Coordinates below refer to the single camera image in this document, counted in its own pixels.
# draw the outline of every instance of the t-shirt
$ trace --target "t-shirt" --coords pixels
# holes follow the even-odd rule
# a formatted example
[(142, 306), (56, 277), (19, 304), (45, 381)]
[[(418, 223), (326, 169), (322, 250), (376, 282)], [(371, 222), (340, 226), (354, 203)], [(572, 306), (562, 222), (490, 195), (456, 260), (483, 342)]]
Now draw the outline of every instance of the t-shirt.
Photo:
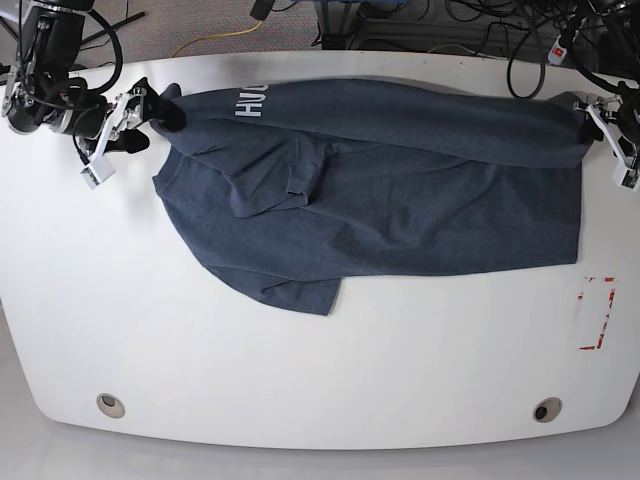
[(327, 315), (344, 277), (575, 263), (589, 148), (575, 100), (369, 80), (176, 97), (187, 127), (155, 126), (173, 148), (154, 181), (213, 275)]

